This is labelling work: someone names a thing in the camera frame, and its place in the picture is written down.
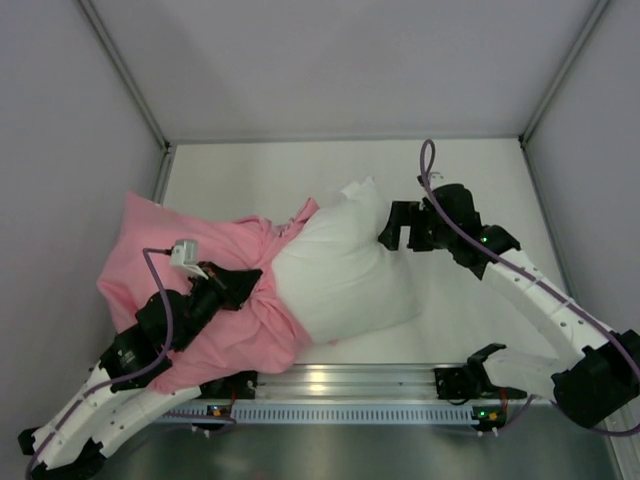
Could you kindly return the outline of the pink floral pillowcase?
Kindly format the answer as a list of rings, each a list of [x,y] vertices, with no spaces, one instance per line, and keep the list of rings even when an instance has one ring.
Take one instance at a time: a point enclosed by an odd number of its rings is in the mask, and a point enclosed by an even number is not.
[[[318,210],[308,199],[283,225],[260,216],[212,222],[127,195],[116,244],[97,280],[115,330],[136,325],[136,313],[161,287],[174,305],[176,333],[192,327],[198,314],[211,316],[190,343],[174,340],[172,365],[151,381],[152,390],[171,394],[241,371],[281,373],[310,346],[309,333],[278,295],[272,262]],[[197,242],[200,267],[213,271],[212,280],[188,280],[167,259],[150,272],[144,249],[167,250],[179,240]],[[191,288],[206,284],[221,294],[220,310],[189,299]]]

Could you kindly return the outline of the white pillow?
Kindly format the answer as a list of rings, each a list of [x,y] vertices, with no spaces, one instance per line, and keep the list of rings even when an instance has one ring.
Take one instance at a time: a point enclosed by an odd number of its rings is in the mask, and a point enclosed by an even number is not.
[[[406,257],[378,241],[390,210],[373,178],[353,181],[273,259],[278,296],[313,343],[339,342],[419,314]]]

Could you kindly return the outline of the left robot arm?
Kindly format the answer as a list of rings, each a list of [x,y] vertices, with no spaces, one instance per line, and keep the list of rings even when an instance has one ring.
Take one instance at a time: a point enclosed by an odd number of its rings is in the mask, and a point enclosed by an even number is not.
[[[158,288],[69,404],[47,424],[20,433],[20,448],[30,458],[27,478],[90,479],[131,436],[180,404],[234,395],[224,379],[168,395],[149,385],[171,367],[169,353],[184,351],[220,313],[243,307],[261,275],[259,269],[229,271],[200,262],[187,293]]]

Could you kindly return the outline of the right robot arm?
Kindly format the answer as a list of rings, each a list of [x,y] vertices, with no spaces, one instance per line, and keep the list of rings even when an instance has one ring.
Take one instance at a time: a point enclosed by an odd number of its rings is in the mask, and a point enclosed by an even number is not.
[[[379,242],[445,250],[460,266],[508,300],[554,350],[551,357],[493,343],[469,356],[463,369],[481,395],[500,388],[554,403],[575,424],[593,429],[639,396],[639,336],[594,319],[557,290],[503,227],[486,225],[461,184],[436,188],[420,201],[395,201]]]

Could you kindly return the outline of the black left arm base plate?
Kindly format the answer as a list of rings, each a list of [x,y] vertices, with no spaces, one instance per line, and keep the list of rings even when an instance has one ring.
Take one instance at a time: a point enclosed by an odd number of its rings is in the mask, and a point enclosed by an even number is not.
[[[200,399],[250,400],[255,398],[258,373],[243,371],[200,386]]]

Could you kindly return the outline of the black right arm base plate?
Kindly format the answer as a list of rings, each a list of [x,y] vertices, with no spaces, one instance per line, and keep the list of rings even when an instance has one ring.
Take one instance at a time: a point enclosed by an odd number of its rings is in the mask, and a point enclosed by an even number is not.
[[[433,373],[438,398],[450,403],[490,398],[497,392],[497,388],[483,374],[469,366],[440,367],[435,368]]]

